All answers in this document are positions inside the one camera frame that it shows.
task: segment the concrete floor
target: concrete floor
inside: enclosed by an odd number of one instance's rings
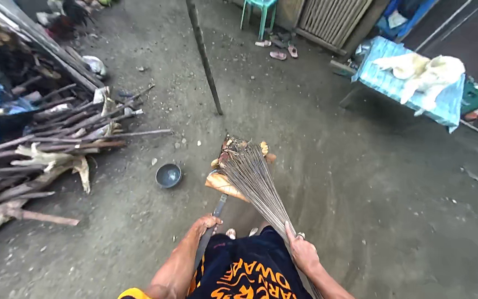
[[[268,142],[291,220],[356,298],[478,299],[478,183],[461,172],[478,175],[478,134],[449,135],[373,95],[343,111],[349,81],[331,73],[327,52],[300,40],[299,59],[272,60],[253,45],[257,26],[239,30],[237,6],[202,0],[198,9],[225,116],[215,114],[182,0],[122,1],[98,13],[89,31],[99,37],[80,39],[79,51],[101,58],[116,87],[153,80],[130,130],[175,135],[96,156],[89,196],[68,173],[50,188],[56,197],[28,206],[82,219],[78,226],[3,227],[0,298],[116,298],[145,286],[173,236],[216,205],[219,193],[203,183],[229,132]],[[171,161],[185,177],[161,190],[156,168]],[[239,234],[260,222],[232,199],[222,218]]]

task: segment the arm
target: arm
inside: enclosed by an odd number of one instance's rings
[[[288,222],[285,223],[285,230],[296,265],[309,277],[324,299],[355,299],[322,267],[313,244],[303,240],[302,236],[295,237]]]
[[[222,224],[222,220],[208,214],[191,226],[145,289],[145,293],[150,298],[185,298],[187,296],[191,279],[193,279],[193,265],[200,237],[206,229],[216,224]]]

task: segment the slipper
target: slipper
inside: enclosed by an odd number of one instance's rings
[[[270,57],[278,59],[278,60],[285,60],[287,59],[287,54],[282,53],[280,51],[272,51],[270,52]]]
[[[277,37],[275,37],[274,35],[270,37],[270,40],[272,41],[272,44],[275,45],[276,47],[278,47],[280,49],[285,48],[285,44],[281,40],[279,40]]]
[[[263,47],[263,48],[270,47],[270,45],[272,45],[272,42],[269,41],[269,40],[264,40],[262,42],[256,42],[256,46],[260,46],[260,47]]]
[[[289,48],[287,49],[289,50],[290,56],[292,56],[293,58],[298,58],[298,50],[293,44],[289,43]]]

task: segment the hand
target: hand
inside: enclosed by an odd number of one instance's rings
[[[217,229],[218,225],[222,224],[222,220],[219,218],[212,216],[211,214],[206,214],[202,217],[200,217],[196,222],[195,225],[198,227],[198,232],[199,236],[202,237],[202,235],[206,232],[208,228],[211,228],[215,226],[214,233]]]
[[[289,238],[290,253],[302,272],[307,274],[320,265],[315,246],[304,240],[302,236],[295,237],[287,221],[285,221],[285,231],[287,232],[287,238]]]

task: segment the finger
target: finger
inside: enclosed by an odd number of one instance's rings
[[[289,239],[290,243],[296,240],[296,237],[294,236],[293,231],[290,229],[289,221],[285,221],[285,232],[287,233],[287,238]]]

